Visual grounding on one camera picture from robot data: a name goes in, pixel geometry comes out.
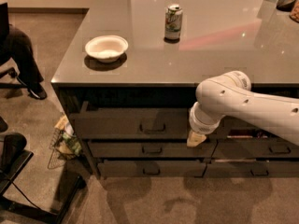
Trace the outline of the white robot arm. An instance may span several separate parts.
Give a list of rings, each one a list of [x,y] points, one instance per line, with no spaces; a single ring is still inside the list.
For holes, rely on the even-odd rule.
[[[262,130],[299,145],[299,100],[252,92],[249,77],[232,71],[202,81],[189,115],[187,145],[206,140],[226,116],[242,119]]]

